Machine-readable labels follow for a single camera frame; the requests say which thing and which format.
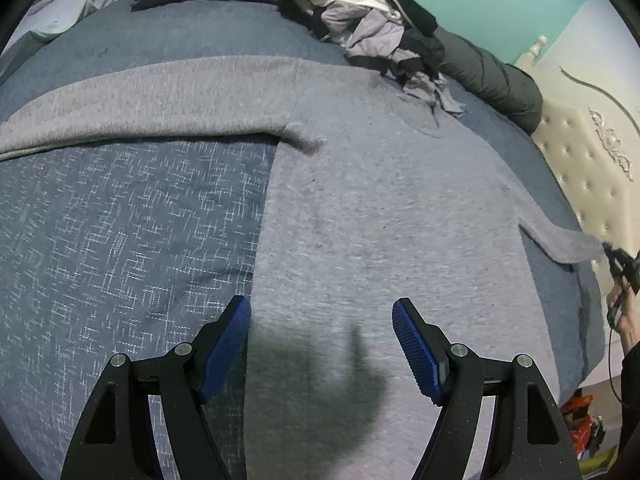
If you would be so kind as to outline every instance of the mattress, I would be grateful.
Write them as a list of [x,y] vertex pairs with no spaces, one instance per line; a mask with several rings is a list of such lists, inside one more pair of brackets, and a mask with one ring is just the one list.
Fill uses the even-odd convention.
[[[0,121],[65,84],[162,61],[255,54],[347,64],[340,47],[267,4],[196,0],[132,12],[130,3],[96,12],[25,62],[0,87]],[[466,106],[460,121],[500,153],[553,222],[578,229],[526,134],[449,87]],[[110,355],[162,354],[232,294],[250,296],[275,149],[267,136],[154,139],[0,163],[0,416],[43,478],[59,476]],[[587,371],[578,283],[571,267],[523,237],[566,397]],[[246,475],[243,389],[241,358],[206,410],[234,478]],[[161,435],[158,402],[153,416]],[[166,436],[157,442],[166,477],[176,478]]]

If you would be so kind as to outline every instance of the metal screw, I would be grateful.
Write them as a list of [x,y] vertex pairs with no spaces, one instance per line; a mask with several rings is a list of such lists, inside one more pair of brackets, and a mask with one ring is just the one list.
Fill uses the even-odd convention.
[[111,366],[122,366],[127,361],[127,356],[124,354],[116,354],[111,358]]
[[466,346],[461,345],[460,343],[456,343],[455,345],[451,346],[451,353],[453,355],[457,355],[458,357],[464,357],[469,353],[469,349]]
[[525,368],[529,368],[533,364],[533,359],[524,354],[520,354],[517,361],[520,366],[524,366]]
[[178,355],[189,355],[191,353],[191,345],[189,343],[180,343],[175,347],[175,353]]

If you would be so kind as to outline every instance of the white bed frame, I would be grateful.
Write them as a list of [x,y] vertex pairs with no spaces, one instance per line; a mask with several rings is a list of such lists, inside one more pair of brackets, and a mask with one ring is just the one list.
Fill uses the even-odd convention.
[[[516,66],[536,81],[544,103],[532,140],[571,204],[585,232],[635,255],[640,248],[640,126],[635,108],[590,67],[563,66],[556,72],[536,67],[546,38],[522,54]],[[592,262],[606,312],[612,287],[609,264]],[[622,368],[622,346],[614,333],[612,374]],[[583,386],[608,379],[607,359]]]

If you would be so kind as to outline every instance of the pile of clothes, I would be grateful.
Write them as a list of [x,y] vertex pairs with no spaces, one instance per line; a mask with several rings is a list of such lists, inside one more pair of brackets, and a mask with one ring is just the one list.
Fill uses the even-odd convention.
[[[288,8],[319,40],[331,40],[346,50],[351,64],[391,74],[404,91],[433,109],[458,115],[462,106],[446,89],[439,72],[444,46],[434,37],[438,23],[413,0],[284,0]],[[285,3],[281,5],[287,12]]]

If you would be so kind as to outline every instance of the white wall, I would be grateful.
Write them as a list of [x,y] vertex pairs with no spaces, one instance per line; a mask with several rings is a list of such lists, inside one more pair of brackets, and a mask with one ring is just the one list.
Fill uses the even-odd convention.
[[538,67],[589,75],[640,121],[640,47],[609,0],[586,0]]

